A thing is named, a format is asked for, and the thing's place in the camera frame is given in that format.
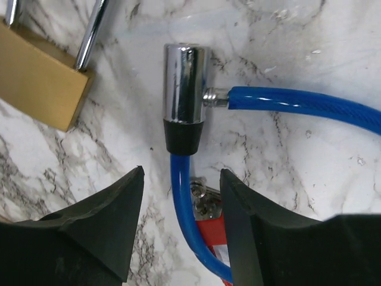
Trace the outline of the brass padlock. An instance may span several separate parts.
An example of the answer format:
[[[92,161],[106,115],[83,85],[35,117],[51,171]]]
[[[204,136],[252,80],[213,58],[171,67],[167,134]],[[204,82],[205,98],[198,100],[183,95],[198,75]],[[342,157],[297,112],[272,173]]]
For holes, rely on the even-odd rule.
[[[76,122],[93,82],[88,64],[109,2],[96,1],[76,57],[20,23],[23,1],[1,18],[1,99],[63,132]]]

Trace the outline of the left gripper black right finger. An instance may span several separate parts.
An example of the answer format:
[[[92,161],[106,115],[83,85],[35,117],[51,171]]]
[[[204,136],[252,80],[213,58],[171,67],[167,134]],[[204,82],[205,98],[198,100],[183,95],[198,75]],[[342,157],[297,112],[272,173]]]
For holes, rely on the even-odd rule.
[[[318,221],[220,173],[234,285],[379,285],[380,216]]]

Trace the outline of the red cable seal lock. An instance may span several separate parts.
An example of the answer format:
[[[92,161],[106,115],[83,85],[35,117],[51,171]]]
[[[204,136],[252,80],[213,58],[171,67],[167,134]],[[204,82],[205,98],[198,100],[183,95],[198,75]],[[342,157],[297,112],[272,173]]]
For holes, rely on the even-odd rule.
[[[212,254],[230,266],[223,214],[218,219],[197,220],[196,224]]]

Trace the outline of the blue cable lock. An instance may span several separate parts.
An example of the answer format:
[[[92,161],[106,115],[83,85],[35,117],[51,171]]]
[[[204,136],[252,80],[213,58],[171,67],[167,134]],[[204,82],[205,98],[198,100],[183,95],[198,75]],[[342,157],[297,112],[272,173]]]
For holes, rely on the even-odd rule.
[[[199,146],[205,107],[264,110],[325,117],[380,133],[380,112],[357,102],[293,89],[208,86],[210,49],[180,43],[164,47],[163,122],[170,153],[174,208],[182,234],[196,258],[233,284],[231,267],[219,261],[197,227],[190,188],[190,158]]]

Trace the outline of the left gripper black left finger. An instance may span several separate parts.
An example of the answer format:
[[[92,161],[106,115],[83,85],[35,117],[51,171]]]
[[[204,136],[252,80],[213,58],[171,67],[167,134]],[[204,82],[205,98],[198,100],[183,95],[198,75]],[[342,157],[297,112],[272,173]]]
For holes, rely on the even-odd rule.
[[[138,166],[39,220],[1,223],[2,285],[121,285],[129,276],[144,188]]]

